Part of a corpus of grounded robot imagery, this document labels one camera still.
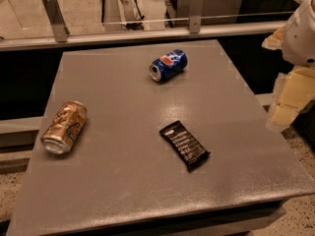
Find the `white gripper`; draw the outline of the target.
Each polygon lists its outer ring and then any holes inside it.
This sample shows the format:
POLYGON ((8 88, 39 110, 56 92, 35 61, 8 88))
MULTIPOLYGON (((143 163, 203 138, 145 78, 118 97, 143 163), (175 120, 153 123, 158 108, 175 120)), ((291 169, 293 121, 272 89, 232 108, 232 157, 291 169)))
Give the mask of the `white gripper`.
POLYGON ((303 0, 285 27, 264 39, 262 47, 283 50, 283 59, 294 66, 276 78, 266 126, 282 132, 315 97, 315 9, 314 0, 303 0))

